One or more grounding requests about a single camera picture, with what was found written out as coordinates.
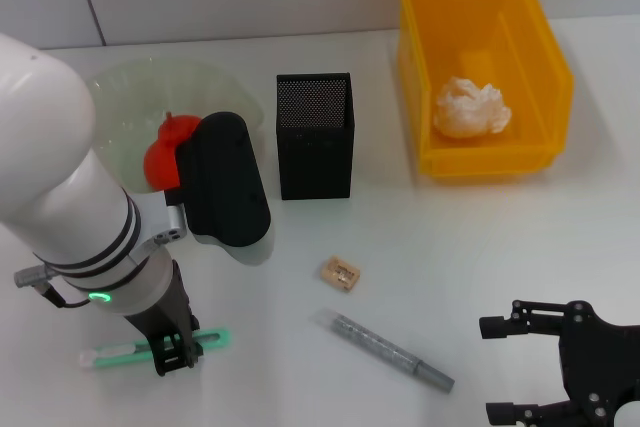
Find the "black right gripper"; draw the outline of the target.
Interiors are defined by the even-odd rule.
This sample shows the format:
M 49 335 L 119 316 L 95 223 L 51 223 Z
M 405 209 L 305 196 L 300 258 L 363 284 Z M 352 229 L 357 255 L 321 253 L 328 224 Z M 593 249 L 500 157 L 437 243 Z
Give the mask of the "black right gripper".
M 569 400 L 546 405 L 487 403 L 492 426 L 614 427 L 623 406 L 640 401 L 640 325 L 602 320 L 585 301 L 514 300 L 509 317 L 481 317 L 483 339 L 557 336 Z

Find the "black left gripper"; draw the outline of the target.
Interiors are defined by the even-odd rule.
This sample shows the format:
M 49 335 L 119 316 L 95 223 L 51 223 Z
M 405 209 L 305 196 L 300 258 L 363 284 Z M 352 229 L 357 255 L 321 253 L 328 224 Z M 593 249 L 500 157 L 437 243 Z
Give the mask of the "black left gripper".
M 197 318 L 183 285 L 178 263 L 173 260 L 166 291 L 151 307 L 125 319 L 143 334 L 153 356 L 157 374 L 164 377 L 179 368 L 193 368 L 203 355 L 196 339 Z

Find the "green highlighter marker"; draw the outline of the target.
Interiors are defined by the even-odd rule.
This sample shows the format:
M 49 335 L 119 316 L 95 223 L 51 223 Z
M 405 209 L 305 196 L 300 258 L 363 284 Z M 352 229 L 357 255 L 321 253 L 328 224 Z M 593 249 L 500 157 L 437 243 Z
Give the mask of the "green highlighter marker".
M 207 351 L 227 347 L 231 335 L 226 329 L 211 329 L 196 331 L 193 338 Z M 148 342 L 139 340 L 81 351 L 78 362 L 82 368 L 99 369 L 152 360 L 153 354 Z

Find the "white paper ball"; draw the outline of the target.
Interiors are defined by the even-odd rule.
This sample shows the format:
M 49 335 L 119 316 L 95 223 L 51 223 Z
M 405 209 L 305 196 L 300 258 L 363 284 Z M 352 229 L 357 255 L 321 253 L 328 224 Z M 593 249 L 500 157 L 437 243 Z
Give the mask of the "white paper ball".
M 437 96 L 433 124 L 446 137 L 470 139 L 503 132 L 511 118 L 502 92 L 491 83 L 479 88 L 470 79 L 451 77 Z

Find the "grey marker pen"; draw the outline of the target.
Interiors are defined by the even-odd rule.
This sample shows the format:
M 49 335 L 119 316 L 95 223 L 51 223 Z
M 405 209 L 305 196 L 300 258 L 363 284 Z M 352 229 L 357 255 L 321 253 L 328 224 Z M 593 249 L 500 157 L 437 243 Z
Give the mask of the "grey marker pen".
M 421 358 L 362 326 L 354 320 L 330 310 L 321 310 L 314 321 L 362 351 L 394 369 L 449 394 L 455 380 Z

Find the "small tan eraser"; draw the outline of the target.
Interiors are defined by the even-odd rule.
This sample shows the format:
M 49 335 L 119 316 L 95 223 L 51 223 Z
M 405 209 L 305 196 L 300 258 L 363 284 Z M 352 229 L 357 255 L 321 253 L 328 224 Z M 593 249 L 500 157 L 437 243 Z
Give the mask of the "small tan eraser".
M 360 279 L 361 271 L 343 259 L 332 256 L 320 269 L 320 277 L 332 287 L 350 292 Z

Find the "black mesh pen holder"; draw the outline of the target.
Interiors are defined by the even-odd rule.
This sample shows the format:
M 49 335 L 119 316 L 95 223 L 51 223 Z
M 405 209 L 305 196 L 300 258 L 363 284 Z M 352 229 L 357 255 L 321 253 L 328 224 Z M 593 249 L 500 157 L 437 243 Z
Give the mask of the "black mesh pen holder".
M 281 198 L 348 198 L 354 133 L 348 73 L 279 75 L 276 137 Z

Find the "pale green glass fruit plate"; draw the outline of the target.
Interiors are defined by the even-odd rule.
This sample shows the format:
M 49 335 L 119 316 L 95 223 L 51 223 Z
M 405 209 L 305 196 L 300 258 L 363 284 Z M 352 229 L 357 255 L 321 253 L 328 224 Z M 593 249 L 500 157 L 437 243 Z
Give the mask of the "pale green glass fruit plate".
M 93 148 L 127 191 L 149 193 L 143 159 L 167 113 L 204 118 L 234 112 L 256 134 L 264 113 L 228 72 L 185 59 L 148 57 L 118 64 L 87 81 L 96 109 Z

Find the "yellow plastic bin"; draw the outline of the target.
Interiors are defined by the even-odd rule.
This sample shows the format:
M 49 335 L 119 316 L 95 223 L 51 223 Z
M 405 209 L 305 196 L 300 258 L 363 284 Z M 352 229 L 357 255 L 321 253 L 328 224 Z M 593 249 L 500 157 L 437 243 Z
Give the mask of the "yellow plastic bin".
M 397 69 L 419 172 L 432 177 L 541 171 L 565 147 L 574 79 L 539 0 L 400 0 Z M 453 77 L 501 91 L 499 134 L 457 140 L 434 126 Z

